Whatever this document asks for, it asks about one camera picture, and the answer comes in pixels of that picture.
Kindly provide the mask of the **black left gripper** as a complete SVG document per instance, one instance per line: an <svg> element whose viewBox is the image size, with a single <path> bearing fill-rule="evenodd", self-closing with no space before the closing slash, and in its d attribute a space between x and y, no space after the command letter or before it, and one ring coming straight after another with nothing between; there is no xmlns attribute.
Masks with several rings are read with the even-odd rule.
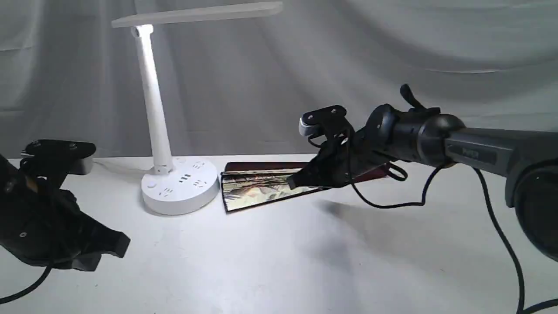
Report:
<svg viewBox="0 0 558 314"><path fill-rule="evenodd" d="M104 254L124 258L131 239L82 212L62 189L90 172L89 157L30 156L19 167L1 157L1 246L29 266L94 272Z"/></svg>

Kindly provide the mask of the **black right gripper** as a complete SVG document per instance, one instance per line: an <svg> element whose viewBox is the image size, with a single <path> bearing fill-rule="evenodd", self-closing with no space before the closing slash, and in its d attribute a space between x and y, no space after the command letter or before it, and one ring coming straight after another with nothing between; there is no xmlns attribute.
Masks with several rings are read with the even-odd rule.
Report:
<svg viewBox="0 0 558 314"><path fill-rule="evenodd" d="M292 162L299 170L287 178L291 189L300 187L342 188L353 183L388 177L384 165L362 160L354 151L352 127L341 127L321 144L314 160Z"/></svg>

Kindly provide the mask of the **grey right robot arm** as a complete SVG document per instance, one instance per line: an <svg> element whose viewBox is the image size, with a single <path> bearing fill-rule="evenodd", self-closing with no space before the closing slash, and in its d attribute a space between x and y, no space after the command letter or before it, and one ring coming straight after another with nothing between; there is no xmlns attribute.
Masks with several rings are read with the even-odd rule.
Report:
<svg viewBox="0 0 558 314"><path fill-rule="evenodd" d="M359 130L340 105L303 114L301 135L326 139L317 155L289 177L289 187L341 188L395 161L434 168L468 165L506 179L506 206L515 210L528 240L556 260L557 133L466 127L438 107L424 107L407 84L399 92L411 105L408 111L380 105Z"/></svg>

